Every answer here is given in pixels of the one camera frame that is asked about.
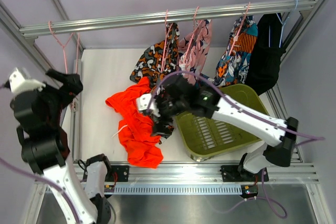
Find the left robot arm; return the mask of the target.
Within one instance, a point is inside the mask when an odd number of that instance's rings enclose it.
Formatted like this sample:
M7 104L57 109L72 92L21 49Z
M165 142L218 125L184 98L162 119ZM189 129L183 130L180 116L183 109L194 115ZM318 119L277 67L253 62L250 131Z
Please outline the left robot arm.
M54 88L15 68L7 84L14 95L10 108L19 122L17 136L22 160L31 176L47 184L67 223L108 223L111 209L104 195L104 182L113 169L103 154L87 160L86 184L82 185L74 168L67 133L60 125L61 112L83 90L78 74L49 69L46 75L61 82Z

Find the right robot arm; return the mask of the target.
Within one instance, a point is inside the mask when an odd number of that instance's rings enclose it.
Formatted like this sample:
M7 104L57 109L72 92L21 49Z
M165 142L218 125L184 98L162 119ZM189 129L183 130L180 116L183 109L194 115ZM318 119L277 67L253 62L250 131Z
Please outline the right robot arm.
M245 153L234 175L250 180L269 166L289 167L296 143L298 120L273 118L239 103L214 85L197 88L180 75L162 81L161 94L150 96L146 111L155 115L159 122L189 112L212 120L229 123L264 142L258 149Z

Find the pink hanger of orange shorts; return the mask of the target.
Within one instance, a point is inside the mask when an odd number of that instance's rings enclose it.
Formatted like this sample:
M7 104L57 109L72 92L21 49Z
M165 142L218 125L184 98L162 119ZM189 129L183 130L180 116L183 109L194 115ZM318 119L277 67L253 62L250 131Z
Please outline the pink hanger of orange shorts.
M63 44L58 37L56 36L55 32L52 29L52 21L50 20L48 22L48 28L49 28L49 32L50 34L54 37L54 39L56 40L57 44L62 48L62 53L63 53L63 57L64 57L64 65L65 65L65 72L66 74L68 74L68 62L67 62L67 54L66 54L66 47L69 44L69 42L71 41L71 39L77 35L77 39L75 39L76 41L76 61L75 61L75 73L78 73L78 60L79 60L79 46L80 46L80 35L78 35L77 33L71 33L70 36L68 37L67 41Z

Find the bright orange shorts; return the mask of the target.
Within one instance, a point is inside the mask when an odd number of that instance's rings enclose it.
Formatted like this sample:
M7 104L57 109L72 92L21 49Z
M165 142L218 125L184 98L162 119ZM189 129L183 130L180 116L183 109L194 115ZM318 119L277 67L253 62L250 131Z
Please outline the bright orange shorts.
M129 164L155 169L163 160L162 152L156 146L160 137L151 135L153 121L140 113L136 104L137 98L150 91L150 81L143 77L137 84L107 98L105 103L122 116L117 134Z

